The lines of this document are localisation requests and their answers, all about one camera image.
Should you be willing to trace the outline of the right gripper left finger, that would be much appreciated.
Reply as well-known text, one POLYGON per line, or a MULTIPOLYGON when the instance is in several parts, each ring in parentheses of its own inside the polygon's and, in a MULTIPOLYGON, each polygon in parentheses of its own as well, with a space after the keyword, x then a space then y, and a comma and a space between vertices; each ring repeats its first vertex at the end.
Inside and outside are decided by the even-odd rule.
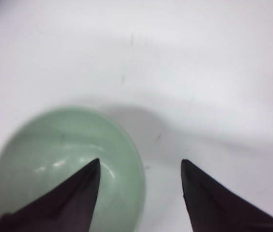
POLYGON ((100 185, 94 159, 50 192, 0 217, 0 232, 88 232, 100 185))

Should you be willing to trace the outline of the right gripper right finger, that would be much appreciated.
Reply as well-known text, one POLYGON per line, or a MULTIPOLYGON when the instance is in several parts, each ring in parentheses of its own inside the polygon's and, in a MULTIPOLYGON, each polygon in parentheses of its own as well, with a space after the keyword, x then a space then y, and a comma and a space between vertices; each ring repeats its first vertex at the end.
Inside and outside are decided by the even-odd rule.
POLYGON ((273 232, 273 217, 190 160, 181 161, 183 198, 195 232, 273 232))

